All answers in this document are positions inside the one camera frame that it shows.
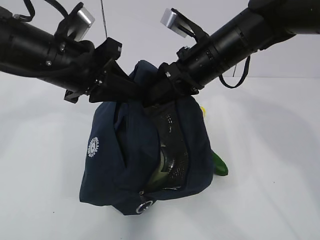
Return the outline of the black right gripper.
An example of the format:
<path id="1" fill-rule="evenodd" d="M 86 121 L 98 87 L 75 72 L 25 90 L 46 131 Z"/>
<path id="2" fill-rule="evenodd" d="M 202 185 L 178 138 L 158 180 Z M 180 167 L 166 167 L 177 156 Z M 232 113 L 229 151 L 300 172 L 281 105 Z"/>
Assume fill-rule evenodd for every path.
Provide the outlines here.
<path id="1" fill-rule="evenodd" d="M 183 46 L 176 55 L 176 61 L 160 65 L 157 83 L 147 90 L 142 102 L 144 107 L 168 103 L 175 97 L 197 95 L 205 87 L 208 47 Z"/>

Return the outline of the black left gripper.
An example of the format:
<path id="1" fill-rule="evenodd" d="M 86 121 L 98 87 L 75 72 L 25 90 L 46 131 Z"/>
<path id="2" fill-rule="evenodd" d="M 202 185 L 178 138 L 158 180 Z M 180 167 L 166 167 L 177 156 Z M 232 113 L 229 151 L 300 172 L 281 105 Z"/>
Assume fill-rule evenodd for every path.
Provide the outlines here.
<path id="1" fill-rule="evenodd" d="M 90 41 L 80 43 L 88 47 L 88 52 L 72 60 L 69 67 L 44 78 L 45 82 L 65 89 L 65 101 L 76 103 L 83 95 L 89 97 L 90 103 L 140 99 L 140 87 L 117 63 L 122 43 L 111 37 L 97 48 Z"/>

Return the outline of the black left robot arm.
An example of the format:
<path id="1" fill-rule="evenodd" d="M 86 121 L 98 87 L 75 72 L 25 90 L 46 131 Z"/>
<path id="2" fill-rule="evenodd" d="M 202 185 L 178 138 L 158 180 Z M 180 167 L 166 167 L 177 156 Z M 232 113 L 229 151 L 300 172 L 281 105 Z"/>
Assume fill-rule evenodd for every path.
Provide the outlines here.
<path id="1" fill-rule="evenodd" d="M 50 34 L 0 10 L 0 70 L 36 78 L 65 89 L 75 104 L 86 95 L 91 103 L 138 99 L 141 88 L 118 65 L 122 44 L 108 37 L 95 46 L 84 37 L 95 18 L 78 3 Z"/>

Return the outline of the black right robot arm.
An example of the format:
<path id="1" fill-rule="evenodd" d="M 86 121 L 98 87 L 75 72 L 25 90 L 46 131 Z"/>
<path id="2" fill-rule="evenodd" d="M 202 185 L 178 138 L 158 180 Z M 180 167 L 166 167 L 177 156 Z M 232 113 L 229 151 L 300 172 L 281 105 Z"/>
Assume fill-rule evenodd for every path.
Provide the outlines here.
<path id="1" fill-rule="evenodd" d="M 317 0 L 251 0 L 247 7 L 213 34 L 177 9 L 165 10 L 161 23 L 176 34 L 195 39 L 182 47 L 177 61 L 162 63 L 155 82 L 147 89 L 145 106 L 164 104 L 199 93 L 214 79 L 251 55 L 297 35 L 320 32 Z"/>

